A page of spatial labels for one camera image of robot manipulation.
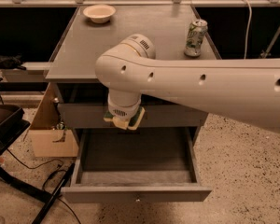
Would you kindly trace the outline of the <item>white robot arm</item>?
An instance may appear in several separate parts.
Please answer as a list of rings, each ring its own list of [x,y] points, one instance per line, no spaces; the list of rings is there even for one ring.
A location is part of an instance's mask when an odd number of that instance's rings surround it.
[[[280,133],[280,59],[157,60],[135,34],[102,54],[95,74],[119,128],[142,119],[144,94]]]

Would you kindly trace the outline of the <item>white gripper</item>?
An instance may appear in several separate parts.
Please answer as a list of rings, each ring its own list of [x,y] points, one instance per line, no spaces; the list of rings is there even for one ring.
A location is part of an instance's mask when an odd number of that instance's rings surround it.
[[[145,109],[140,106],[140,94],[110,89],[107,101],[108,111],[104,115],[104,121],[112,122],[122,130],[138,128],[145,114]]]

